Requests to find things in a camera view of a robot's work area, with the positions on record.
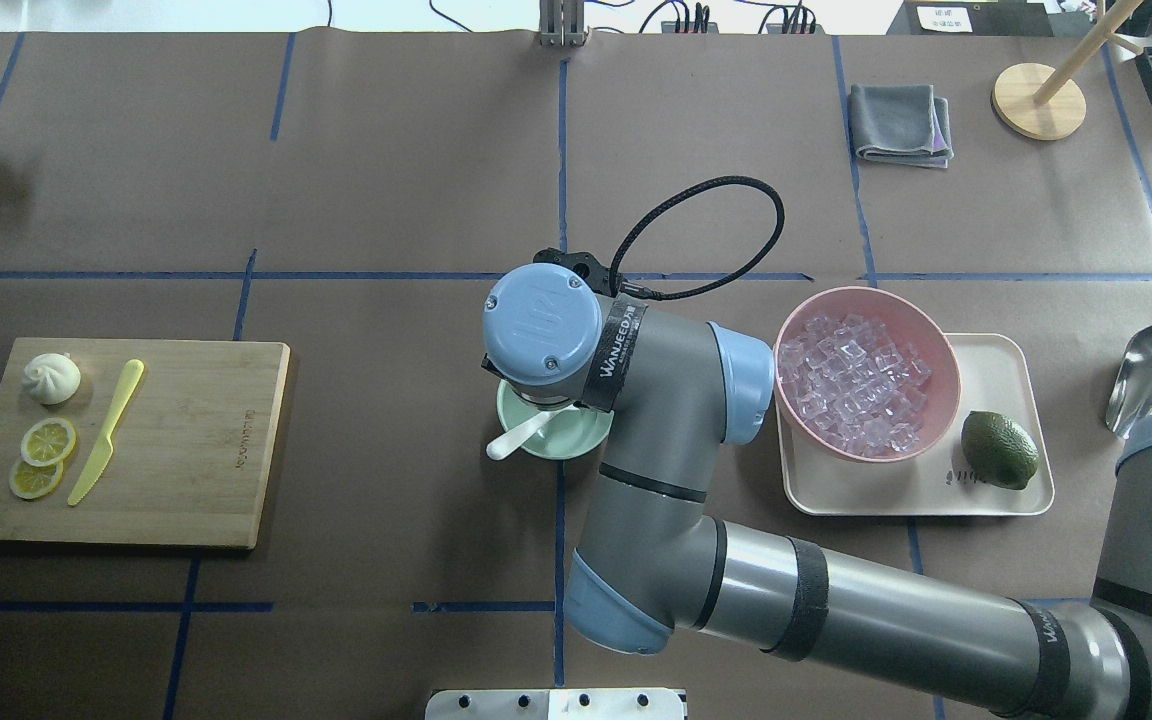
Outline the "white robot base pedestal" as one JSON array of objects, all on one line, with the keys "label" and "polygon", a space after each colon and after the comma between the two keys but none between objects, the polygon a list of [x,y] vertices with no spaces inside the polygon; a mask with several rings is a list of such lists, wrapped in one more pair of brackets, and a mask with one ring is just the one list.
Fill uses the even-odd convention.
[{"label": "white robot base pedestal", "polygon": [[687,719],[684,691],[664,687],[448,689],[425,719]]}]

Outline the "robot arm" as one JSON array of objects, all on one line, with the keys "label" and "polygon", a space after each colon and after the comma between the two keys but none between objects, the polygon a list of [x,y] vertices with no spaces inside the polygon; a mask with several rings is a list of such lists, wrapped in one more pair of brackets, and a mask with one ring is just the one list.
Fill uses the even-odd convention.
[{"label": "robot arm", "polygon": [[770,409],[767,343],[554,264],[500,278],[483,328],[521,397],[613,414],[566,589],[591,642],[658,653],[689,626],[998,717],[1152,719],[1152,416],[1117,461],[1091,601],[1043,609],[708,518],[719,446]]}]

